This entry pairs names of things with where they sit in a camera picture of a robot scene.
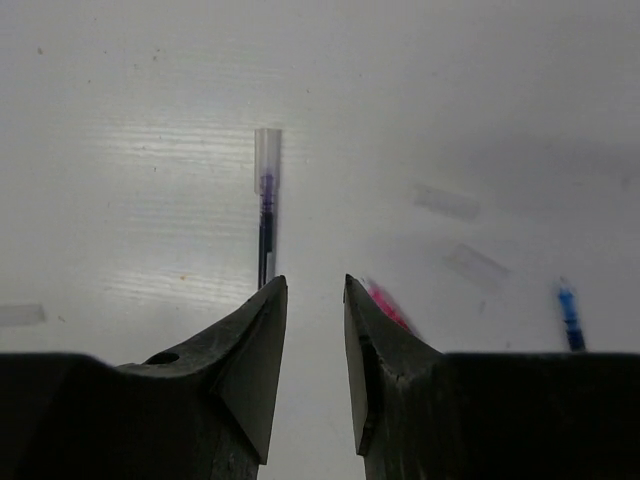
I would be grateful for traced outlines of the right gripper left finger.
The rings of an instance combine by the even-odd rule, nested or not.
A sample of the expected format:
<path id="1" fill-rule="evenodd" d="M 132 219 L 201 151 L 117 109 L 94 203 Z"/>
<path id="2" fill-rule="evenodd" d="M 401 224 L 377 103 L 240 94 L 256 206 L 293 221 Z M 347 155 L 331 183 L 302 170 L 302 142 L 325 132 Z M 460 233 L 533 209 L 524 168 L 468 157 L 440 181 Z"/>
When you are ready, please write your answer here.
<path id="1" fill-rule="evenodd" d="M 287 318 L 278 276 L 141 364 L 1 358 L 5 479 L 254 479 L 267 461 Z"/>

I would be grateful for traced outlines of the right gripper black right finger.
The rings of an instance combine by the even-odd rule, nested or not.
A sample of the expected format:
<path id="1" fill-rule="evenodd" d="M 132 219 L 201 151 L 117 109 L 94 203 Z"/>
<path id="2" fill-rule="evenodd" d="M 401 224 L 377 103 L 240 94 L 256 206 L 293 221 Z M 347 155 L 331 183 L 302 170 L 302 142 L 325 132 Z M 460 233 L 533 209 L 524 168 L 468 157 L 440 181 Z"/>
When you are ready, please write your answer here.
<path id="1" fill-rule="evenodd" d="M 370 479 L 635 479 L 639 359 L 442 353 L 347 277 L 355 447 Z"/>

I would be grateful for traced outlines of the red pen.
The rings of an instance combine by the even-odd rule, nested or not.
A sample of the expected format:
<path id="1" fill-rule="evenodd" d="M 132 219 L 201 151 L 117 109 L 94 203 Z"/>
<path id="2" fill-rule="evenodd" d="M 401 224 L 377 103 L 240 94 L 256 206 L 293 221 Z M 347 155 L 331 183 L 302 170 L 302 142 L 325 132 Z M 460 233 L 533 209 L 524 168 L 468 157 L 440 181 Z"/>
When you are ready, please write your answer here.
<path id="1" fill-rule="evenodd" d="M 386 289 L 368 277 L 364 278 L 364 285 L 369 296 L 386 316 L 410 334 L 418 337 L 411 321 Z"/>

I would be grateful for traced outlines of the purple pen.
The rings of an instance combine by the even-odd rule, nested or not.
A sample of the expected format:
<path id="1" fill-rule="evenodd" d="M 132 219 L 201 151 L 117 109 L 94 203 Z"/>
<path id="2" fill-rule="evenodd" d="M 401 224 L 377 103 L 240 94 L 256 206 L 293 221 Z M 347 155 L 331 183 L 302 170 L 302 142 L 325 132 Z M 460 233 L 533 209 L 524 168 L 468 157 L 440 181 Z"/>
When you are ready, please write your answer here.
<path id="1" fill-rule="evenodd" d="M 258 237 L 258 288 L 275 277 L 276 265 L 276 175 L 267 169 L 260 177 L 260 218 Z"/>

